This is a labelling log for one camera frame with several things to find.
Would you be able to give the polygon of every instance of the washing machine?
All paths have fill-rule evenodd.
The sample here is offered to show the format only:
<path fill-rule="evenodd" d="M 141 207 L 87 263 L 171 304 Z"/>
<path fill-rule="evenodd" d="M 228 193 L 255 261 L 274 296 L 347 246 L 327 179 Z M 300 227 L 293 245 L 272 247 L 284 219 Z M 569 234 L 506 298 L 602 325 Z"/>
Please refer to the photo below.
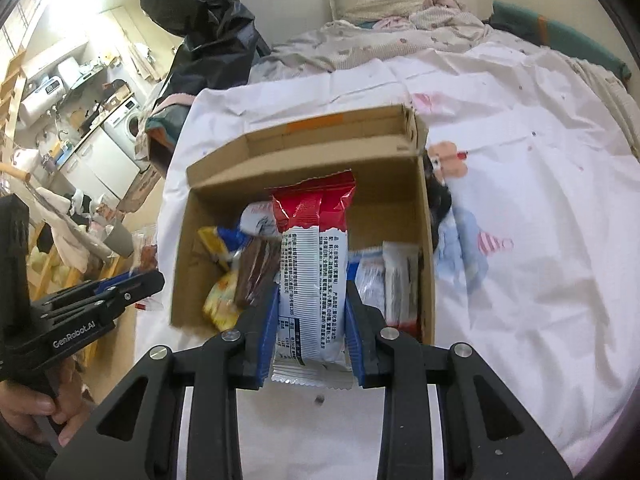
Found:
<path fill-rule="evenodd" d="M 140 124 L 140 105 L 135 97 L 130 97 L 118 106 L 115 111 L 104 121 L 102 129 L 136 163 L 140 171 L 149 167 L 146 160 L 136 160 L 135 145 L 138 127 Z"/>

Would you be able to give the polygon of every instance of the blue cartoon print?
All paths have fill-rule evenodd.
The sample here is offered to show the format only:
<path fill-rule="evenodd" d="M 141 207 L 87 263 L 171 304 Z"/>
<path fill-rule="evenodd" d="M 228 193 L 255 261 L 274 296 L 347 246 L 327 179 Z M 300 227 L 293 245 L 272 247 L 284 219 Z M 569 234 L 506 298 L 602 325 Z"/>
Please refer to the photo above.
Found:
<path fill-rule="evenodd" d="M 470 211 L 453 207 L 440 224 L 440 241 L 434 255 L 438 279 L 452 282 L 458 292 L 470 296 L 489 271 L 488 256 L 513 249 L 513 241 L 482 231 Z"/>

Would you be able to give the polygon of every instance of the silver bolt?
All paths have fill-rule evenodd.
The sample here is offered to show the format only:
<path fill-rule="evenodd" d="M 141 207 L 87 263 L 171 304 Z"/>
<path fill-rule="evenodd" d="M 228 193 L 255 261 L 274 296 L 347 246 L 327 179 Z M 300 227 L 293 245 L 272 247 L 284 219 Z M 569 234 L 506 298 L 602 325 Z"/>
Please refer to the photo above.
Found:
<path fill-rule="evenodd" d="M 380 331 L 380 337 L 382 339 L 389 339 L 389 341 L 393 341 L 394 339 L 398 339 L 400 337 L 400 333 L 397 328 L 393 328 L 392 326 L 385 326 Z"/>
<path fill-rule="evenodd" d="M 222 339 L 229 342 L 238 341 L 238 339 L 240 339 L 240 336 L 240 331 L 236 330 L 235 328 L 230 328 L 229 330 L 225 330 L 222 333 Z"/>
<path fill-rule="evenodd" d="M 155 361 L 164 359 L 167 355 L 166 346 L 154 346 L 149 352 L 149 357 Z"/>
<path fill-rule="evenodd" d="M 453 351 L 459 357 L 469 357 L 474 352 L 471 346 L 466 343 L 458 343 Z"/>

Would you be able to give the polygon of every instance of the bright light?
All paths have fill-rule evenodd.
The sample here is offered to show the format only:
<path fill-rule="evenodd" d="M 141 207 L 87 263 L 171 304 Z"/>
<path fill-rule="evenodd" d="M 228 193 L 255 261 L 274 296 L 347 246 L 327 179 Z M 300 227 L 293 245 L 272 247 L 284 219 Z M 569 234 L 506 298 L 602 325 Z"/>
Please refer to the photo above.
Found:
<path fill-rule="evenodd" d="M 49 27 L 66 35 L 83 30 L 102 11 L 103 0 L 51 0 L 47 12 Z"/>

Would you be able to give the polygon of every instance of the triangular cutout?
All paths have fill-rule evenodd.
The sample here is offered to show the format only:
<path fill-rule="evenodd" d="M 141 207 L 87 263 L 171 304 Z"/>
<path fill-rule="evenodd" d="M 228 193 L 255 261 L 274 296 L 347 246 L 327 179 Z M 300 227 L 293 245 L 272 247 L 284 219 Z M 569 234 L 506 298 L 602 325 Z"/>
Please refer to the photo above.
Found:
<path fill-rule="evenodd" d="M 142 399 L 145 396 L 146 377 L 140 377 L 133 385 L 120 397 L 118 403 L 111 409 L 107 416 L 98 425 L 97 431 L 104 436 L 110 436 L 128 442 L 133 438 L 136 429 L 136 421 Z"/>
<path fill-rule="evenodd" d="M 485 378 L 476 375 L 474 384 L 480 401 L 480 410 L 482 411 L 487 438 L 489 440 L 502 440 L 521 434 L 524 428 L 498 394 L 495 393 L 494 389 L 489 386 Z"/>

